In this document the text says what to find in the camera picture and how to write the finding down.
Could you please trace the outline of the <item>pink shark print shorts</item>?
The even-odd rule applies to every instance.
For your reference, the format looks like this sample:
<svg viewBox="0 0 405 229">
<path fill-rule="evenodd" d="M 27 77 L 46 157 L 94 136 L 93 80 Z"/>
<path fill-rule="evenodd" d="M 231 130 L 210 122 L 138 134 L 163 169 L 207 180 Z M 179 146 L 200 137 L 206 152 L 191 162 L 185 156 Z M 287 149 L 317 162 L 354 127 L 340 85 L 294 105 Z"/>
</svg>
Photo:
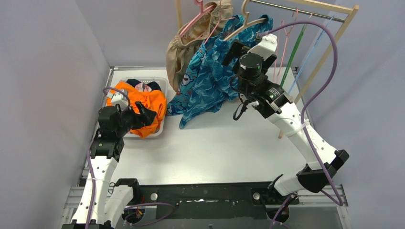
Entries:
<svg viewBox="0 0 405 229">
<path fill-rule="evenodd" d="M 148 86 L 147 84 L 144 83 L 139 83 L 135 86 L 135 88 L 139 91 L 139 92 L 151 92 L 153 89 Z"/>
</svg>

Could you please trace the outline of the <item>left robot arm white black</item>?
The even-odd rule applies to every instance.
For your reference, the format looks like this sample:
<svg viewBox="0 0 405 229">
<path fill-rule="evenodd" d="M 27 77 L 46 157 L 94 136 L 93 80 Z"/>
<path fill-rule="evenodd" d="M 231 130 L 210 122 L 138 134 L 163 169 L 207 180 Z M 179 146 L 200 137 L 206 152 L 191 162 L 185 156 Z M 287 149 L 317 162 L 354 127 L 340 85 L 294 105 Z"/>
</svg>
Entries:
<svg viewBox="0 0 405 229">
<path fill-rule="evenodd" d="M 138 180 L 120 178 L 116 190 L 108 196 L 112 175 L 117 168 L 124 148 L 123 137 L 132 129 L 153 124 L 157 113 L 141 102 L 137 110 L 119 105 L 105 106 L 98 111 L 98 124 L 87 155 L 89 174 L 79 206 L 63 229 L 114 229 L 128 203 L 140 203 L 142 193 Z"/>
</svg>

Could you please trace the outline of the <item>light blue wire hanger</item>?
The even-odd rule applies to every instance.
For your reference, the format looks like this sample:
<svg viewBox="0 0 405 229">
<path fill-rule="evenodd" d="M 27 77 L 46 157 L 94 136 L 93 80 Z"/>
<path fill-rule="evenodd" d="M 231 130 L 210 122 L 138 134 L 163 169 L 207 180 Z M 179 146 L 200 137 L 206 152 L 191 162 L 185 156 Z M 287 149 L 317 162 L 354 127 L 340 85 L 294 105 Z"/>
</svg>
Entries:
<svg viewBox="0 0 405 229">
<path fill-rule="evenodd" d="M 321 30 L 320 30 L 320 33 L 319 33 L 319 35 L 318 35 L 318 37 L 316 38 L 316 40 L 315 40 L 315 42 L 314 42 L 314 44 L 313 44 L 313 46 L 312 46 L 312 48 L 310 49 L 310 51 L 308 52 L 307 56 L 305 57 L 305 59 L 304 59 L 302 65 L 301 65 L 301 67 L 298 69 L 297 75 L 295 76 L 294 81 L 293 81 L 293 83 L 291 84 L 291 86 L 290 86 L 290 88 L 289 88 L 289 90 L 288 90 L 288 93 L 291 93 L 292 90 L 293 90 L 295 87 L 298 86 L 298 80 L 299 80 L 300 76 L 302 75 L 303 70 L 305 69 L 305 66 L 306 66 L 307 62 L 308 62 L 309 59 L 311 58 L 311 56 L 312 56 L 314 50 L 317 48 L 317 46 L 318 46 L 319 42 L 321 41 L 322 37 L 324 36 L 324 34 L 325 34 L 325 31 L 324 31 L 323 29 L 321 29 Z"/>
</svg>

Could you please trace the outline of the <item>navy blue shorts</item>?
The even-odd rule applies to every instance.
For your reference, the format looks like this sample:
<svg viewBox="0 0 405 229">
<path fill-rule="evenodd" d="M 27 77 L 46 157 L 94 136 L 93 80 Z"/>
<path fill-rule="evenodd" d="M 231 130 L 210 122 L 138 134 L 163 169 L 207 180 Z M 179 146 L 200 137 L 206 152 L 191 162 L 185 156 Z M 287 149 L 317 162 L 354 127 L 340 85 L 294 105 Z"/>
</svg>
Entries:
<svg viewBox="0 0 405 229">
<path fill-rule="evenodd" d="M 126 83 L 134 87 L 139 92 L 151 92 L 151 91 L 161 91 L 161 87 L 156 81 L 151 81 L 148 83 L 141 82 L 137 79 L 128 79 Z"/>
</svg>

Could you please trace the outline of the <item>green plastic hanger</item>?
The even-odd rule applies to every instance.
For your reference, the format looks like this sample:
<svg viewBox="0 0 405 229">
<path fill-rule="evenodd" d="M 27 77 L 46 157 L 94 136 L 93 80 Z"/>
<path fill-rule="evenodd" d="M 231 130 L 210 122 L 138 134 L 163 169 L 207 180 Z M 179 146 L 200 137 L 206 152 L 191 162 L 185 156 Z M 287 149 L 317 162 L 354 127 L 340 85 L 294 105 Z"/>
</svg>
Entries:
<svg viewBox="0 0 405 229">
<path fill-rule="evenodd" d="M 283 77 L 282 77 L 282 79 L 281 79 L 281 82 L 280 82 L 281 87 L 284 86 L 284 83 L 285 83 L 285 81 L 286 81 L 286 79 L 287 79 L 287 75 L 288 75 L 289 69 L 290 69 L 290 67 L 291 67 L 291 65 L 292 65 L 292 62 L 293 62 L 294 57 L 295 57 L 295 55 L 296 55 L 296 53 L 297 53 L 297 50 L 298 50 L 298 48 L 299 48 L 299 46 L 300 46 L 300 44 L 301 44 L 301 41 L 302 41 L 302 38 L 303 38 L 303 36 L 304 36 L 304 34 L 305 34 L 306 28 L 307 28 L 307 24 L 303 24 L 303 26 L 302 26 L 302 28 L 301 28 L 301 31 L 300 31 L 300 33 L 299 33 L 299 35 L 298 35 L 298 37 L 297 37 L 297 39 L 296 39 L 296 42 L 295 42 L 295 44 L 294 44 L 294 47 L 293 47 L 293 49 L 292 49 L 292 51 L 291 51 L 291 55 L 290 55 L 289 60 L 288 60 L 288 62 L 287 62 L 287 66 L 286 66 L 286 69 L 285 69 L 285 71 L 284 71 Z"/>
</svg>

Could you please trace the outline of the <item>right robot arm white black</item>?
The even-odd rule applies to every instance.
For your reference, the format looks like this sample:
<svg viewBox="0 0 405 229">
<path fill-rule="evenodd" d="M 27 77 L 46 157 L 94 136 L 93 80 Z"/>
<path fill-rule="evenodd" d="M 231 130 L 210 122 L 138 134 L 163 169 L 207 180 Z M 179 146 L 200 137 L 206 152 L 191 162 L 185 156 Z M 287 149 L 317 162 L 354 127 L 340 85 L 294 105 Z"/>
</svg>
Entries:
<svg viewBox="0 0 405 229">
<path fill-rule="evenodd" d="M 234 58 L 237 59 L 232 69 L 235 75 L 230 86 L 239 93 L 243 104 L 241 112 L 249 106 L 257 110 L 289 138 L 306 160 L 302 170 L 292 175 L 280 175 L 270 184 L 269 199 L 279 204 L 288 194 L 299 190 L 321 192 L 330 184 L 328 178 L 334 177 L 349 159 L 349 154 L 328 144 L 308 119 L 301 120 L 301 112 L 291 96 L 279 84 L 269 81 L 266 72 L 277 58 L 273 51 L 254 53 L 236 40 L 222 64 L 228 66 Z"/>
</svg>

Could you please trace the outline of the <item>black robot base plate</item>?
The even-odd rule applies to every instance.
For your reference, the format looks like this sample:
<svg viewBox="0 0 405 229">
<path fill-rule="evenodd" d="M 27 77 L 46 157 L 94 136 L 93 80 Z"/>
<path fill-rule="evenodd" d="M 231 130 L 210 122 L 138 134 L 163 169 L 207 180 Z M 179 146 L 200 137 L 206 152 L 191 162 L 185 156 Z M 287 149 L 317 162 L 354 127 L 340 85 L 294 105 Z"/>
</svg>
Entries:
<svg viewBox="0 0 405 229">
<path fill-rule="evenodd" d="M 267 219 L 286 196 L 267 182 L 140 185 L 131 205 L 162 202 L 175 207 L 169 219 Z"/>
</svg>

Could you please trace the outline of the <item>pink wire hanger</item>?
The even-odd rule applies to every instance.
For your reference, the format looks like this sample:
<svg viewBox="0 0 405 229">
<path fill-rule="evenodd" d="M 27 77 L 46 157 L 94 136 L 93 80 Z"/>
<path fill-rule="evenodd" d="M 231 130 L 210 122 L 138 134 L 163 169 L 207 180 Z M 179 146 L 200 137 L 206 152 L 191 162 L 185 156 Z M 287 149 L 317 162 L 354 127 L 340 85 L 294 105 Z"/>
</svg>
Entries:
<svg viewBox="0 0 405 229">
<path fill-rule="evenodd" d="M 292 32 L 294 26 L 291 26 L 289 28 L 289 30 L 287 30 L 287 28 L 284 28 L 284 36 L 285 36 L 285 40 L 284 40 L 284 46 L 281 46 L 279 39 L 282 37 L 282 30 L 278 31 L 277 34 L 277 42 L 278 42 L 278 46 L 276 48 L 276 55 L 277 55 L 277 59 L 275 61 L 274 64 L 274 69 L 273 69 L 273 80 L 275 83 L 279 83 L 279 76 L 281 73 L 281 68 L 282 68 L 282 64 L 284 61 L 284 57 L 285 57 L 285 52 L 286 52 L 286 48 L 287 48 L 287 44 L 288 44 L 288 39 L 290 36 L 290 33 Z"/>
</svg>

